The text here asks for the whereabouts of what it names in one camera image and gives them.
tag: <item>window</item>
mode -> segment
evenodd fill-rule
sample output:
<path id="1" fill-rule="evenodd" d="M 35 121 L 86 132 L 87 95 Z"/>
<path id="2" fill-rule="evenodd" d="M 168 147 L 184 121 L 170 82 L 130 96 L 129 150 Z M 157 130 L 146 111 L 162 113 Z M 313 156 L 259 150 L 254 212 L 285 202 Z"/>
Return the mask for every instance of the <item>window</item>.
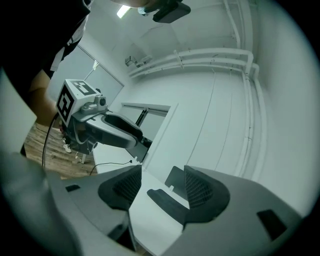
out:
<path id="1" fill-rule="evenodd" d="M 100 64 L 94 69 L 95 63 L 92 56 L 77 46 L 59 64 L 57 72 L 54 73 L 47 90 L 49 97 L 55 101 L 58 99 L 66 79 L 85 80 L 93 88 L 101 90 L 110 106 L 123 85 Z"/>
<path id="2" fill-rule="evenodd" d="M 142 163 L 168 112 L 147 107 L 124 105 L 120 113 L 142 130 L 142 141 L 136 147 L 127 149 L 133 158 L 137 157 L 137 160 Z"/>

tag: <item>black shirt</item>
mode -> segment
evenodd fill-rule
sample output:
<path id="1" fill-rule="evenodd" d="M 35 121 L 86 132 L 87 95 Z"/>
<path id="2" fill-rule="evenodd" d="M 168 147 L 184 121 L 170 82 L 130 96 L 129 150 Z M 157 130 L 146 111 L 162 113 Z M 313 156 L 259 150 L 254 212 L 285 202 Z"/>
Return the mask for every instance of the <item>black shirt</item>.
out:
<path id="1" fill-rule="evenodd" d="M 1 3 L 0 65 L 24 99 L 32 79 L 72 38 L 90 0 Z"/>

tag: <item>ceiling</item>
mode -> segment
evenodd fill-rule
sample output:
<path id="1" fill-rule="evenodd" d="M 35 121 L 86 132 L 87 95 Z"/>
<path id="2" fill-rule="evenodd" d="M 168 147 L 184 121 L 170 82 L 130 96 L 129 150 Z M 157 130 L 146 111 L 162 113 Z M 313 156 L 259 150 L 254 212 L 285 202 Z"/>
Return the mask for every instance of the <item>ceiling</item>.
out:
<path id="1" fill-rule="evenodd" d="M 171 24 L 156 23 L 153 16 L 143 17 L 136 9 L 120 19 L 120 5 L 109 0 L 95 0 L 91 7 L 86 32 L 94 37 L 114 61 L 126 69 L 125 58 L 137 61 L 151 55 L 158 59 L 174 50 L 201 48 L 235 48 L 230 20 L 222 0 L 184 0 L 191 13 Z M 241 31 L 239 9 L 228 0 L 234 21 Z"/>

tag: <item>person's arm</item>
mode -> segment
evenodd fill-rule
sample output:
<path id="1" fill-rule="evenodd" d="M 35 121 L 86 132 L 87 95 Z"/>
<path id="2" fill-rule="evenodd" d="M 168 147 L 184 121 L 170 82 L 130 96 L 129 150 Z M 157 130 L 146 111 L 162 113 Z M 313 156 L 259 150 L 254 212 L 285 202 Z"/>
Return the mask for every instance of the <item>person's arm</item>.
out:
<path id="1" fill-rule="evenodd" d="M 43 126 L 49 126 L 58 112 L 56 103 L 46 96 L 49 83 L 49 76 L 41 70 L 32 80 L 27 97 L 27 104 L 37 117 L 36 122 Z"/>
<path id="2" fill-rule="evenodd" d="M 111 0 L 111 1 L 119 5 L 138 8 L 138 7 L 151 7 L 152 5 L 157 3 L 159 0 Z"/>

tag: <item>wooden floor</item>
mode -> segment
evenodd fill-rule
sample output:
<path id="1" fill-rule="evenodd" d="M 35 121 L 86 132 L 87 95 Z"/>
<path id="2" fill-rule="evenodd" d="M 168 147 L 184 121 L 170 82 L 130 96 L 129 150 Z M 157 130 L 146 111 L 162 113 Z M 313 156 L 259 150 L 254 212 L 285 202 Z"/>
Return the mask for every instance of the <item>wooden floor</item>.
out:
<path id="1" fill-rule="evenodd" d="M 30 130 L 24 142 L 26 157 L 42 165 L 42 152 L 47 136 L 48 128 L 35 124 Z M 72 151 L 67 153 L 63 148 L 63 135 L 54 129 L 51 129 L 47 146 L 45 168 L 47 170 L 58 172 L 62 179 L 89 176 L 92 168 L 95 166 L 93 155 L 87 155 L 84 164 L 81 164 L 82 154 Z M 136 243 L 136 252 L 143 256 L 152 256 L 140 244 Z"/>

